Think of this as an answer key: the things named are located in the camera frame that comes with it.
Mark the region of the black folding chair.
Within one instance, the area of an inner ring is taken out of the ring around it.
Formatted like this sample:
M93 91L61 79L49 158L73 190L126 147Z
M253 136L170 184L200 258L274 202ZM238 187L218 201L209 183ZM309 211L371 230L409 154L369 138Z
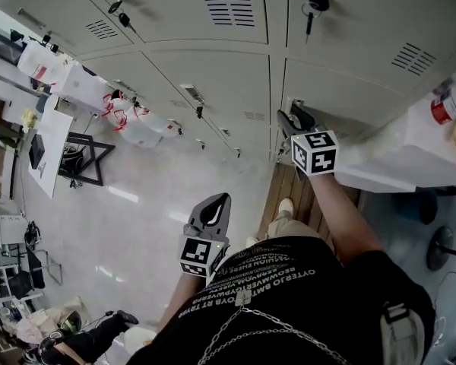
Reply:
M17 273L8 278L11 295L19 300L33 290L46 287L44 273L57 284L63 284L62 265L44 249L38 249L41 232L34 221L27 225L24 242L11 247L11 257L17 259Z

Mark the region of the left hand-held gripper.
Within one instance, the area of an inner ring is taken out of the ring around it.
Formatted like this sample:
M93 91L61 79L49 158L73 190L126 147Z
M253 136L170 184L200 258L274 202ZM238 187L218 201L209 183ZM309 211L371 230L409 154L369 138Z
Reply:
M227 192L210 196L193 208L179 238L178 261L183 273L201 278L214 274L230 247L226 237L230 212Z

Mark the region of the person's black printed t-shirt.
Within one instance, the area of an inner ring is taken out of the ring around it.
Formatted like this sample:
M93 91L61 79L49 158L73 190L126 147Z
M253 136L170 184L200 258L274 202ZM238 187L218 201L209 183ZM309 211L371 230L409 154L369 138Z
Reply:
M383 365L387 303L422 319L425 359L432 302L384 252L338 267L250 247L230 256L127 365Z

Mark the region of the white container red label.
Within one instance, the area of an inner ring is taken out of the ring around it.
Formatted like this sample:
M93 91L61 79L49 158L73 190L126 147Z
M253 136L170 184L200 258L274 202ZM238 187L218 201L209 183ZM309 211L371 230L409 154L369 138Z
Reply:
M54 85L65 76L64 62L38 43L28 43L19 58L17 68L30 78Z

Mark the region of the person's left forearm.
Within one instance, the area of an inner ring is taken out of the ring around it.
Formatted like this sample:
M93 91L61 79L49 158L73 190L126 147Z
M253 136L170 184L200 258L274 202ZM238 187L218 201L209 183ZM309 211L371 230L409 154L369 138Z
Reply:
M205 285L206 278L182 273L170 299L170 302L157 324L157 331L160 332L162 329L164 329L169 321L183 306L183 304L191 297L196 295L196 293L204 288Z

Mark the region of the white round stool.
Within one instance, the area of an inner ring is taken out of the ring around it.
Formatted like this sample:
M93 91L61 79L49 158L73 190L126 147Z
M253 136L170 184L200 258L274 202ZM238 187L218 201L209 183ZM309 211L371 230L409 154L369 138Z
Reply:
M124 346L128 354L133 355L148 346L156 337L154 328L146 325L133 325L124 333Z

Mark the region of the grey shoulder bag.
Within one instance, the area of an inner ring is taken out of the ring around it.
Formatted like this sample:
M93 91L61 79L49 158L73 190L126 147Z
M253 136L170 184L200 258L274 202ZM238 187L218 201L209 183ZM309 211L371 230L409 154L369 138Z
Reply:
M383 365L422 365L425 329L413 310L404 303L385 304L380 327Z

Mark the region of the grey metal locker cabinet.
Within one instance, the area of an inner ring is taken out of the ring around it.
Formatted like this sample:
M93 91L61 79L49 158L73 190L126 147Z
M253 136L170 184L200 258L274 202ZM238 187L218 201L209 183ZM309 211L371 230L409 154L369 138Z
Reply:
M456 0L0 0L206 148L273 160L296 100L345 141L456 71Z

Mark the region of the wooden slat platform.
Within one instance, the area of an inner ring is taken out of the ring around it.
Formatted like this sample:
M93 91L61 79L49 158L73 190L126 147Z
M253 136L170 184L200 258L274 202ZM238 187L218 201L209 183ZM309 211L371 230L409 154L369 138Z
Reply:
M260 227L255 236L255 244L251 246L252 251L264 254L277 253L287 257L295 256L303 261L323 260L340 267L341 262L337 251L332 252L320 239L309 236L265 239L268 225L277 216L278 206L284 198L290 198L293 201L295 220L303 222L317 231L324 239L330 239L334 243L310 181L299 180L292 167L277 164L272 174Z

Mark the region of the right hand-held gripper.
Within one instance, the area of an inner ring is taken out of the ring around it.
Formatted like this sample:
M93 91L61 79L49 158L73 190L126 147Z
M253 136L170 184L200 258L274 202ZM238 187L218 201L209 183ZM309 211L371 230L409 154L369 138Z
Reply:
M339 154L335 133L332 130L315 131L315 119L304 106L294 103L290 114L299 129L280 109L277 111L277 123L283 137L289 139L289 155L297 178L333 173Z

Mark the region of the clear bottle red label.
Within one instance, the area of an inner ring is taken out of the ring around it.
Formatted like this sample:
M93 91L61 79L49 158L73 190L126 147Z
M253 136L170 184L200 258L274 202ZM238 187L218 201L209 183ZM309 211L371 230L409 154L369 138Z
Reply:
M439 125L456 120L456 73L438 88L438 95L430 103L430 110Z

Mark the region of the white table black frame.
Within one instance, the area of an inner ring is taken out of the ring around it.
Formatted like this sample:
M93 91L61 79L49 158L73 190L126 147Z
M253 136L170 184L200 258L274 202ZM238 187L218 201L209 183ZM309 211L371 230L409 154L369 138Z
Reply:
M53 197L56 180L60 176L93 186L104 185L100 162L115 146L95 141L91 135L71 132L72 122L72 116L54 109L45 109L37 123L37 134L42 139L44 154L37 167L30 167L29 172L49 198ZM89 153L78 170L62 166L68 144L77 145L81 152Z

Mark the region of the black box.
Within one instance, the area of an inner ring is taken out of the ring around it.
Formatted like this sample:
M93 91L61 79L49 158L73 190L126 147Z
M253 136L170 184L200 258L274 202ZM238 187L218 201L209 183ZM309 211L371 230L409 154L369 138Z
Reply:
M30 165L33 170L42 168L43 155L45 154L45 147L43 143L43 138L41 134L36 133L31 141L30 150L29 150L29 159Z

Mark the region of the person's right forearm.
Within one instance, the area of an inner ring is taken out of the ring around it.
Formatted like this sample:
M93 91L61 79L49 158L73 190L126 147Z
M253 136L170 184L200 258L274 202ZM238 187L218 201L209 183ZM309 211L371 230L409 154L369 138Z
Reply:
M365 252L383 250L373 229L332 174L312 176L309 181L344 265Z

